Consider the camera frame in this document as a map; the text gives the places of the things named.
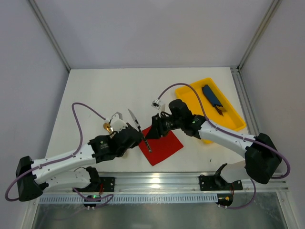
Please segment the red paper napkin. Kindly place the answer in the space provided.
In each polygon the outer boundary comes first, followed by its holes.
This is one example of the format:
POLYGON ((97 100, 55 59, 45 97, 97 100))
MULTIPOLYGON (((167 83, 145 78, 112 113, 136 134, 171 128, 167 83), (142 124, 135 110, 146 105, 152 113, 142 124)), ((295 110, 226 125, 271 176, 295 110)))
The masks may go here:
POLYGON ((183 148, 183 144, 172 131, 165 137, 148 139, 147 142, 152 150, 151 152, 149 152, 144 141, 141 141, 139 148, 151 166, 159 164, 183 148))

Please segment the steak knife patterned handle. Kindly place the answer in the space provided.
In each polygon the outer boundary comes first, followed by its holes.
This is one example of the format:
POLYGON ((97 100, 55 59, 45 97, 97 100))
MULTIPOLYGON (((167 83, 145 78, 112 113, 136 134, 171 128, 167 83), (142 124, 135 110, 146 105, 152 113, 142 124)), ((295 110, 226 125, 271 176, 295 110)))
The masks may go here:
POLYGON ((141 130, 141 126, 140 126, 140 124, 139 124, 139 122, 138 122, 136 116, 134 115, 134 113, 133 113, 130 109, 128 109, 128 112, 130 113, 130 116, 131 116, 131 118, 133 119, 133 121, 134 121, 134 123, 135 123, 135 125, 136 125, 136 127, 137 127, 137 129, 138 129, 138 131, 139 131, 140 134, 142 135, 142 139, 143 139, 143 141, 144 141, 144 143, 145 143, 145 145, 146 145, 148 151, 151 153, 151 152, 152 152, 152 149, 151 149, 151 147, 149 146, 149 143, 148 143, 148 141, 146 140, 146 138, 145 138, 145 136, 144 136, 144 134, 143 134, 143 132, 142 132, 142 130, 141 130))

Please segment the gold spoon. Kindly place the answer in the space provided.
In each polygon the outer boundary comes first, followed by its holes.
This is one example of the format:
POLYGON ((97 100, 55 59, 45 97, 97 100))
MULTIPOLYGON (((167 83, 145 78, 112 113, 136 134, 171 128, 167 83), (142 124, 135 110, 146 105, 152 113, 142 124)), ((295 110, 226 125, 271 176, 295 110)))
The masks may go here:
POLYGON ((111 127, 111 125, 109 123, 104 123, 103 128, 108 132, 110 138, 112 138, 114 131, 113 131, 113 128, 111 127))

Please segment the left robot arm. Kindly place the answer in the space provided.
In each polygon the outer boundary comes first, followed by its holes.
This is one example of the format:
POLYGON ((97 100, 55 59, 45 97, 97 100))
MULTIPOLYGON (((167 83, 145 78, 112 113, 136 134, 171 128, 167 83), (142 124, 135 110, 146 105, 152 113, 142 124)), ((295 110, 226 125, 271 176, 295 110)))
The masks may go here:
POLYGON ((97 191, 102 179, 93 165, 122 157, 128 149, 138 146, 142 139, 143 134, 129 125, 121 131, 91 139, 78 147, 76 152, 37 160, 25 156, 19 160, 16 170, 17 199, 30 201, 52 188, 97 191))

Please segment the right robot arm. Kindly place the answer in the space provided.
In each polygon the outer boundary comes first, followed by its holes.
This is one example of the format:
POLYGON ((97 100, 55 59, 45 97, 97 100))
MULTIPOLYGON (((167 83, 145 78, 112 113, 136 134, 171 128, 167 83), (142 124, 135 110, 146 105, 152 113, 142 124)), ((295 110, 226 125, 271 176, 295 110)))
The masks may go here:
POLYGON ((282 159, 275 151, 271 138, 260 133, 258 136, 243 135, 218 126, 202 115, 192 114, 187 104, 180 99, 169 103, 170 113, 160 112, 152 117, 152 125, 146 139, 160 139, 171 130, 180 129, 187 136, 208 140, 232 150, 243 160, 221 165, 213 176, 214 184, 223 190, 231 183, 251 178, 267 184, 277 170, 282 159))

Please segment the yellow plastic bin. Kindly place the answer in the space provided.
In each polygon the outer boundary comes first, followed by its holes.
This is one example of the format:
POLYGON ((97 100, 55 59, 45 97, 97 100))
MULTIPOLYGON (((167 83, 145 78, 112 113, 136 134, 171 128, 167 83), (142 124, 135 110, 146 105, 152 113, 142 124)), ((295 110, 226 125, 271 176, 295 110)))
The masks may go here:
MULTIPOLYGON (((208 118, 226 128, 240 131, 246 128, 246 123, 244 119, 238 114, 235 108, 231 105, 229 100, 225 97, 222 91, 218 88, 215 82, 211 78, 205 78, 200 81, 194 82, 190 84, 195 91, 198 93, 199 98, 203 104, 203 108, 208 118), (219 114, 217 110, 211 105, 208 99, 205 97, 202 91, 202 87, 208 85, 212 92, 215 94, 217 99, 219 99, 220 103, 224 107, 224 111, 222 114, 219 114)), ((195 93, 187 86, 179 87, 175 90, 176 97, 185 102, 191 110, 191 112, 195 115, 203 115, 202 109, 199 105, 198 98, 195 93)))

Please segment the left controller board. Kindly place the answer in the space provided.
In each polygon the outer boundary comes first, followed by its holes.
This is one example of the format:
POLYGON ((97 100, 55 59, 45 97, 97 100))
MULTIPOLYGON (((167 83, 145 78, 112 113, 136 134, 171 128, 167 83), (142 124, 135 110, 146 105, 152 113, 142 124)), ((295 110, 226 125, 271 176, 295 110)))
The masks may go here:
POLYGON ((86 199, 83 201, 83 205, 87 208, 87 210, 95 210, 97 204, 101 202, 100 195, 88 195, 86 199))

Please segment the controller board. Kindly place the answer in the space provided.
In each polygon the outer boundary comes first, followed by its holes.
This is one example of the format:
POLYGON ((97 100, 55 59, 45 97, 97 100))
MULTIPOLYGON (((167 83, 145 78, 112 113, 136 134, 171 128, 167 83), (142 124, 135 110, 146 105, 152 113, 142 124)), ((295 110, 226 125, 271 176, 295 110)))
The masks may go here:
POLYGON ((83 201, 83 205, 87 208, 87 210, 95 210, 97 204, 101 202, 100 195, 88 195, 86 199, 83 201))
POLYGON ((216 204, 219 208, 227 209, 231 206, 233 200, 234 200, 234 196, 232 194, 229 193, 217 194, 216 204))

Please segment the right controller board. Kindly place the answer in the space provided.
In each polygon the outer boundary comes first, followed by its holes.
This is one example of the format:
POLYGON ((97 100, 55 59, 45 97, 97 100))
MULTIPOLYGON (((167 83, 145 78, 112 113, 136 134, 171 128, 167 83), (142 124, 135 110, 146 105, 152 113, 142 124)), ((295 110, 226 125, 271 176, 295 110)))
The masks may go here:
POLYGON ((219 208, 227 209, 231 206, 233 200, 234 200, 234 196, 232 194, 229 193, 217 194, 216 204, 219 208))

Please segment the aluminium mounting rail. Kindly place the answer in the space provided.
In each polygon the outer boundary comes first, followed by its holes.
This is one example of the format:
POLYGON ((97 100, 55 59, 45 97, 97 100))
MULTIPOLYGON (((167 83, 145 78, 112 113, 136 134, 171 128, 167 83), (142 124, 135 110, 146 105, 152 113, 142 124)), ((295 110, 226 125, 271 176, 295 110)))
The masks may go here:
MULTIPOLYGON (((100 172, 101 177, 115 177, 114 193, 157 194, 157 193, 225 193, 228 191, 201 191, 200 175, 211 175, 211 172, 100 172)), ((243 190, 237 193, 253 193, 253 184, 249 179, 241 181, 243 190)), ((271 180, 262 185, 255 182, 256 192, 287 192, 288 185, 284 180, 271 180)))

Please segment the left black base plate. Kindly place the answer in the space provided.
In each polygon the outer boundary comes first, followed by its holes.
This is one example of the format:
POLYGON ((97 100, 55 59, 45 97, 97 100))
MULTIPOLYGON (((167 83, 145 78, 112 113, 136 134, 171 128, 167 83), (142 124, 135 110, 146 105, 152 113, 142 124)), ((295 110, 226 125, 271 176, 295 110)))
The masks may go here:
POLYGON ((99 187, 99 192, 114 192, 115 187, 115 177, 100 177, 101 184, 99 187))

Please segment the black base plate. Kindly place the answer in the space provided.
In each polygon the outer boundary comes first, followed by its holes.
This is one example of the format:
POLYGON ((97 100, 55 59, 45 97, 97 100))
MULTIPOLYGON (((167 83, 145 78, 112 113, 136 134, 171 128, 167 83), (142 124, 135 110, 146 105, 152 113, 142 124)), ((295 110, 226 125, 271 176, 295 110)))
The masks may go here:
POLYGON ((114 192, 115 187, 115 177, 100 177, 101 184, 99 187, 99 192, 114 192))
POLYGON ((228 183, 221 177, 200 175, 198 177, 201 191, 233 191, 243 190, 241 180, 228 183))

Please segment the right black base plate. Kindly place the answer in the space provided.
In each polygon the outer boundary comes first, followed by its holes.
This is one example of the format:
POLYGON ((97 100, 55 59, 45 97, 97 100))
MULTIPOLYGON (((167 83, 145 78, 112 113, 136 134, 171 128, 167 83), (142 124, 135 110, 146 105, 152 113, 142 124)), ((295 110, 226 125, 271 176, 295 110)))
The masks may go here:
POLYGON ((241 180, 228 183, 221 177, 200 175, 198 177, 201 191, 233 191, 243 190, 241 180))

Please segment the right side aluminium rail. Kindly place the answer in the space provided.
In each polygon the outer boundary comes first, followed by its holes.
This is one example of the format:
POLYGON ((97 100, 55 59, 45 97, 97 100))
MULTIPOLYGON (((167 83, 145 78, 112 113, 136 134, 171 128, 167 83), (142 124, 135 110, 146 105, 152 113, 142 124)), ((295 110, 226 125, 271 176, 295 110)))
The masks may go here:
POLYGON ((237 94, 239 97, 239 101, 241 104, 242 112, 244 115, 244 119, 247 125, 247 130, 250 134, 259 135, 260 130, 258 127, 257 120, 254 115, 254 111, 252 105, 250 103, 250 99, 248 93, 246 91, 245 84, 242 79, 242 75, 237 66, 230 67, 231 74, 233 77, 233 81, 237 90, 237 94))

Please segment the right aluminium frame post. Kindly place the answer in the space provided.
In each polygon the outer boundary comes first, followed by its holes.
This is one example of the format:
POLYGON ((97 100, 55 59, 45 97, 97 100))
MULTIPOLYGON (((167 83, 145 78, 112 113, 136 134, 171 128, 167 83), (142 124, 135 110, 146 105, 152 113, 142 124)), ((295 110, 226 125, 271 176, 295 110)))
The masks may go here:
POLYGON ((273 0, 271 1, 270 6, 268 7, 266 13, 264 14, 258 28, 256 29, 249 45, 247 46, 245 53, 243 54, 239 65, 237 66, 238 71, 241 71, 248 61, 249 57, 253 53, 254 49, 258 45, 260 39, 262 38, 264 32, 266 31, 268 25, 270 24, 272 18, 276 14, 279 6, 281 5, 282 0, 273 0))

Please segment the aluminium frame post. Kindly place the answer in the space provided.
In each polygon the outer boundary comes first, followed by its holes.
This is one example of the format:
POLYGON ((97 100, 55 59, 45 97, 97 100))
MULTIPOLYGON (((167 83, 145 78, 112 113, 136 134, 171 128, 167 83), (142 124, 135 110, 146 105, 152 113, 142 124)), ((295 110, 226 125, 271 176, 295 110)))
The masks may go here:
POLYGON ((36 19, 38 20, 39 24, 41 25, 41 28, 43 29, 43 31, 45 32, 48 40, 50 41, 53 49, 55 50, 55 52, 57 53, 60 61, 62 62, 62 64, 64 65, 65 69, 67 70, 67 72, 71 71, 71 67, 64 55, 64 53, 62 52, 61 47, 59 46, 55 36, 53 35, 53 32, 51 31, 45 17, 43 16, 37 2, 35 0, 27 0, 27 3, 29 4, 33 14, 35 15, 36 19))
POLYGON ((238 71, 241 71, 248 61, 249 57, 253 53, 254 49, 258 45, 260 39, 262 38, 264 32, 266 31, 268 25, 270 24, 272 18, 276 14, 279 6, 281 5, 282 0, 273 0, 271 1, 270 6, 268 7, 266 13, 264 14, 258 28, 256 29, 249 45, 247 46, 245 53, 243 54, 239 65, 237 66, 238 71))

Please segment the left aluminium frame post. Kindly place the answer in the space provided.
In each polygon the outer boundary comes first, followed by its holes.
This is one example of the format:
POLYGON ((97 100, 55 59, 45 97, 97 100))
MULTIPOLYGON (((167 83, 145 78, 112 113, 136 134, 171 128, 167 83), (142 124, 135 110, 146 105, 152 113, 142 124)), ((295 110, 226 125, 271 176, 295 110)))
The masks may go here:
POLYGON ((29 4, 33 14, 35 15, 36 19, 38 20, 39 24, 41 25, 41 28, 43 29, 43 31, 45 32, 48 40, 50 41, 53 49, 55 50, 55 52, 57 53, 60 61, 62 62, 62 64, 64 65, 65 69, 67 70, 67 72, 71 71, 71 67, 64 55, 64 53, 62 52, 61 47, 59 46, 55 36, 53 35, 53 32, 51 31, 45 17, 43 16, 37 2, 35 0, 27 0, 27 3, 29 4))

